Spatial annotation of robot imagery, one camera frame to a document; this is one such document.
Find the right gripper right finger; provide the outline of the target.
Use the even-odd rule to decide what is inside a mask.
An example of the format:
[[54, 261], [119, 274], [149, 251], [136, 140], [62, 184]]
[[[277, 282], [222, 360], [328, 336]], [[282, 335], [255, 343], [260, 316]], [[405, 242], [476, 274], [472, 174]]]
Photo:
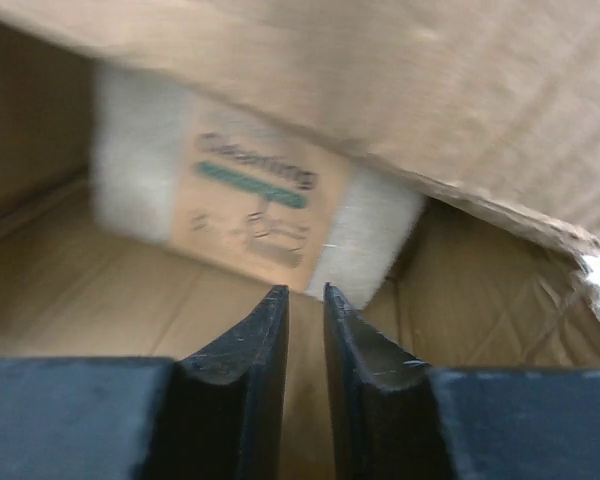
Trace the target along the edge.
[[438, 367], [326, 285], [340, 479], [600, 479], [600, 368]]

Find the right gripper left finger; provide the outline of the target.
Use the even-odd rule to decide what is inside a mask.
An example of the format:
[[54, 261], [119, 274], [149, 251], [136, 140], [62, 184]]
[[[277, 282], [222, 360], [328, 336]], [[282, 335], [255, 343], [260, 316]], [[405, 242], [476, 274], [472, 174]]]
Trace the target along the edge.
[[289, 291], [187, 358], [0, 357], [0, 479], [274, 479]]

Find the small labelled package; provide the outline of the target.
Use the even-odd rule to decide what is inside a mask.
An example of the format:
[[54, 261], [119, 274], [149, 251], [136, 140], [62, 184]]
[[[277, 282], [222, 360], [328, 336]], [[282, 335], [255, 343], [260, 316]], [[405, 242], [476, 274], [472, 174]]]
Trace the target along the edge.
[[425, 197], [149, 72], [94, 73], [94, 212], [117, 233], [320, 298], [372, 299]]

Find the brown taped cardboard box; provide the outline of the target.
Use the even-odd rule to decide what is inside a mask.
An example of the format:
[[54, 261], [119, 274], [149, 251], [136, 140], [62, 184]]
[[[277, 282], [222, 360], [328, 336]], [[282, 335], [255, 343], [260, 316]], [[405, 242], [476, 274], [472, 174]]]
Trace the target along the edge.
[[[94, 212], [94, 73], [153, 73], [402, 181], [372, 299], [320, 298]], [[323, 294], [438, 367], [600, 368], [600, 1], [0, 1], [0, 357], [181, 360], [289, 291], [278, 475], [335, 471]]]

